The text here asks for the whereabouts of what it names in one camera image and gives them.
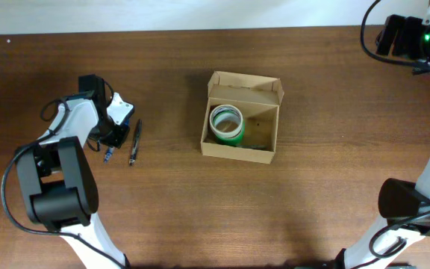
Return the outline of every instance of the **box lid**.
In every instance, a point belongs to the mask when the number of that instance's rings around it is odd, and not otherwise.
[[[283,95],[280,78],[216,71],[208,82],[212,98],[280,105]]]

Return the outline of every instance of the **tabletop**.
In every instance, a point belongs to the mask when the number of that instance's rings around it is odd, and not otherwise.
[[[49,127],[40,109],[94,73],[135,104],[131,129],[144,124],[134,167],[131,143],[107,164],[84,147],[99,216],[132,265],[331,260],[375,220],[384,180],[415,182],[430,156],[430,74],[376,62],[358,39],[359,27],[0,36],[0,184],[18,145]],[[216,70],[281,79],[271,164],[202,156]],[[7,198],[42,229],[14,171]],[[430,238],[396,261],[430,268]],[[62,239],[11,226],[0,199],[0,268],[83,267]]]

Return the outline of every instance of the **cardboard box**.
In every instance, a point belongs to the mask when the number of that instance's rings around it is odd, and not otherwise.
[[[276,152],[278,115],[283,99],[279,78],[216,71],[208,82],[208,104],[202,130],[202,154],[269,164]],[[218,105],[234,105],[243,115],[245,134],[241,145],[263,145],[266,150],[244,149],[216,143],[208,126],[210,112]]]

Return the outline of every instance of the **roll of tape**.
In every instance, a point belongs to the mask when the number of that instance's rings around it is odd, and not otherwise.
[[[239,144],[245,133],[245,122],[240,110],[233,105],[219,105],[212,110],[209,117],[210,128],[219,142],[229,146]],[[222,123],[236,124],[232,130],[221,129]]]

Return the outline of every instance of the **white wall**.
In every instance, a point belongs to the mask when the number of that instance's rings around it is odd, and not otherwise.
[[[0,34],[360,25],[373,0],[0,0]],[[428,0],[384,0],[369,24],[393,13],[423,17]]]

